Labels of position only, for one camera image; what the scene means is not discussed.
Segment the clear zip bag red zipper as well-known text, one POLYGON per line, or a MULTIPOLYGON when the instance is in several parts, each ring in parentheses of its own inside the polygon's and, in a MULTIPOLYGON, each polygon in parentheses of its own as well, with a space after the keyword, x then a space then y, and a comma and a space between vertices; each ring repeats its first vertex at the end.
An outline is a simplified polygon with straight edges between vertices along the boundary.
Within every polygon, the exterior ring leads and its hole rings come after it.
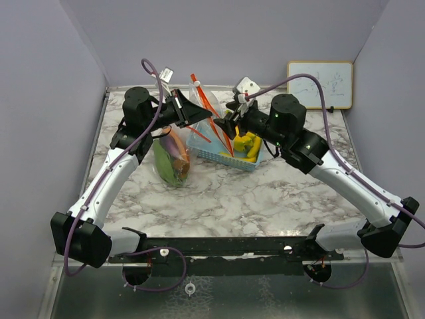
POLYGON ((206 110, 210 116, 191 126, 187 146, 199 158, 229 165, 234 161, 232 142, 214 122, 224 116, 220 102, 210 89, 201 84, 195 74, 191 75, 191 80, 189 100, 206 110))

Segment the yellow banana bunch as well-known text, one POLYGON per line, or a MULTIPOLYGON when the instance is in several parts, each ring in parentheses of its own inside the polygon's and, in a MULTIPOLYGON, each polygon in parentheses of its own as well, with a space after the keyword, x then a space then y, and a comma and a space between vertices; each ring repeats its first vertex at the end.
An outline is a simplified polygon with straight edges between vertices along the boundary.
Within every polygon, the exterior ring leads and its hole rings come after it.
POLYGON ((259 136, 248 132, 244 136, 235 137, 233 142, 234 151, 241 153, 242 156, 232 156, 231 154, 226 152, 220 152, 219 154, 222 156, 236 158, 237 160, 247 161, 250 163, 255 163, 257 161, 262 144, 262 139, 259 136))

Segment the dark purple eggplant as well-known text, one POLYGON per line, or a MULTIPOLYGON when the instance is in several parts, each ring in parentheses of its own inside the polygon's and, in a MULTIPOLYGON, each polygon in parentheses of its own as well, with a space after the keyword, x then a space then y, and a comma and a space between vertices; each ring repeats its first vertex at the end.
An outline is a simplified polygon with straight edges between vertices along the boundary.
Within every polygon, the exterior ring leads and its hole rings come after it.
POLYGON ((163 149, 172 157, 179 158, 181 157, 181 152, 175 143, 175 140, 170 136, 164 136, 159 139, 159 143, 163 147, 163 149))

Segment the orange papaya slice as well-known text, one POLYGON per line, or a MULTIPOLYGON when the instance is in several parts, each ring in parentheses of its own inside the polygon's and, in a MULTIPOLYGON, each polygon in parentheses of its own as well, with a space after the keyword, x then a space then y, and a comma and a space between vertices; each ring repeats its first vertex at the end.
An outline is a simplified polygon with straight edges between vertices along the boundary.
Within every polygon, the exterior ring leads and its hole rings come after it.
POLYGON ((174 129, 170 129, 169 136, 173 139, 175 142, 175 145, 177 146, 177 149, 181 155, 181 157, 187 161, 190 162, 189 153, 187 151, 186 145, 183 143, 181 138, 178 136, 178 134, 175 132, 174 129))

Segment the clear zip bag orange zipper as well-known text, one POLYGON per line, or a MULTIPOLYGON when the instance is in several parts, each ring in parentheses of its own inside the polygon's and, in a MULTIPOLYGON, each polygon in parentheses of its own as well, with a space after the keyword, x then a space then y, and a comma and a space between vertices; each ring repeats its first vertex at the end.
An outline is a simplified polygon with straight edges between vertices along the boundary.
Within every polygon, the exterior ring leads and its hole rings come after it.
POLYGON ((162 129, 155 137, 153 155, 158 176, 170 186, 184 187, 191 168, 191 156, 171 126, 162 129))

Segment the brown kiwi fruit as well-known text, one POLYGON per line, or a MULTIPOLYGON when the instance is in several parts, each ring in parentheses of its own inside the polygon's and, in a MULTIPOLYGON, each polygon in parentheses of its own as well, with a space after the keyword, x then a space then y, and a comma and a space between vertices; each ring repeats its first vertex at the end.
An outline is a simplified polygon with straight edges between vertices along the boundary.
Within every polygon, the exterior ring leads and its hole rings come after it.
POLYGON ((172 162, 173 170, 179 179, 185 179, 190 170, 190 162, 185 159, 175 159, 172 162))

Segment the green leaf vegetable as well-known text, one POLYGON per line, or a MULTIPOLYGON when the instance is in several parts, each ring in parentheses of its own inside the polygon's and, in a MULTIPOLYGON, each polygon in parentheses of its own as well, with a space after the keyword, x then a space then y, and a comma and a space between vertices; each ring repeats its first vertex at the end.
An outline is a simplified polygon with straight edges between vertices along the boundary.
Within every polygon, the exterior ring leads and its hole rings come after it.
POLYGON ((183 185, 182 179, 176 177, 172 162, 174 161, 172 156, 170 156, 161 146, 161 144, 156 141, 153 143, 153 153, 155 159, 155 168, 159 177, 167 184, 180 187, 183 185))

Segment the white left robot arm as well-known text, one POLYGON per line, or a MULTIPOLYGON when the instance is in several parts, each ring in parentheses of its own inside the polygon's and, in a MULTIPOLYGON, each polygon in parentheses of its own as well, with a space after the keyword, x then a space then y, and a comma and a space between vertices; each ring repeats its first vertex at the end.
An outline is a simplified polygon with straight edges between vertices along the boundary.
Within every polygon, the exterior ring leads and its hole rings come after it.
POLYGON ((147 247, 139 231, 124 229, 107 234, 102 228, 122 186, 152 146, 151 133, 172 125, 184 128, 212 116, 179 89, 160 100, 144 87, 130 88, 124 94, 122 109, 124 116, 99 172, 67 212, 56 212, 50 220, 57 253, 94 268, 114 255, 124 254, 135 263, 146 256, 147 247))

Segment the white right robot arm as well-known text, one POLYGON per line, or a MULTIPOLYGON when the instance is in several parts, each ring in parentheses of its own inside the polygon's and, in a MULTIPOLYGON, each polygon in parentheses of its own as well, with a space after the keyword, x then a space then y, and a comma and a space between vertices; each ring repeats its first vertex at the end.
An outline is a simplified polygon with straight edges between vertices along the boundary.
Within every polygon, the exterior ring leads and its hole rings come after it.
POLYGON ((331 149, 320 135, 304 127, 306 108, 291 94, 273 97, 270 113, 229 102, 231 111, 214 122, 234 139, 237 133, 251 132, 280 151, 290 166, 327 184, 362 214, 363 219, 337 225, 316 226, 307 236, 306 255, 323 258, 336 249, 366 249, 376 256, 390 258, 399 246, 419 203, 412 197, 401 199, 350 165, 331 149))

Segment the light blue plastic basket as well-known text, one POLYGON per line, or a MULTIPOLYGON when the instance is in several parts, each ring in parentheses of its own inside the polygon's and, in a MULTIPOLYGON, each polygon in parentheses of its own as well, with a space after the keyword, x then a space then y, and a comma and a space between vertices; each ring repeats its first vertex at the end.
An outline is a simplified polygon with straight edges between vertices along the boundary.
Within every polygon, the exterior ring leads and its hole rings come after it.
POLYGON ((234 151, 234 157, 232 157, 224 144, 217 138, 209 124, 197 124, 195 129, 199 134, 202 134, 206 139, 210 140, 210 142, 208 142, 196 132, 191 132, 189 134, 186 145, 199 158, 249 172, 254 171, 263 160, 263 146, 260 147, 254 161, 248 161, 246 152, 234 151))

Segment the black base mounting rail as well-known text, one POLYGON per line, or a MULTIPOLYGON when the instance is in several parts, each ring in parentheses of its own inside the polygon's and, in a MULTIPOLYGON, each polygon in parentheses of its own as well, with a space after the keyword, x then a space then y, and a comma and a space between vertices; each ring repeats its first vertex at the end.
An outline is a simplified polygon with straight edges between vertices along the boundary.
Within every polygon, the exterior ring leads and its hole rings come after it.
POLYGON ((343 255, 297 237, 147 237, 138 251, 180 251, 188 276, 302 275, 304 262, 342 261, 343 255))

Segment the aluminium front frame rail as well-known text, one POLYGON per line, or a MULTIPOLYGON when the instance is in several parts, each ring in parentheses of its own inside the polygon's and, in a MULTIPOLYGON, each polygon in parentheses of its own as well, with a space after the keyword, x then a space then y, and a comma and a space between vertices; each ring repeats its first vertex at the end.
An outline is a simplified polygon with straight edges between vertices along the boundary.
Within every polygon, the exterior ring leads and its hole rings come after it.
MULTIPOLYGON (((144 251, 138 251, 138 247, 141 244, 141 240, 147 238, 144 233, 137 233, 135 237, 131 237, 126 241, 121 239, 112 239, 111 237, 106 237, 105 239, 76 239, 72 240, 70 251, 68 257, 78 261, 84 265, 88 265, 94 268, 101 267, 106 261, 112 261, 113 259, 118 259, 120 263, 136 263, 137 258, 141 255, 149 254, 151 251, 160 251, 167 249, 162 248, 153 248, 147 249, 144 251)), ((321 248, 317 243, 313 242, 315 247, 321 248)), ((333 249, 327 252, 335 251, 337 253, 349 253, 349 256, 355 256, 359 253, 364 253, 366 258, 372 256, 380 258, 390 258, 395 252, 393 246, 387 248, 379 248, 378 250, 368 251, 366 248, 338 248, 333 249)))

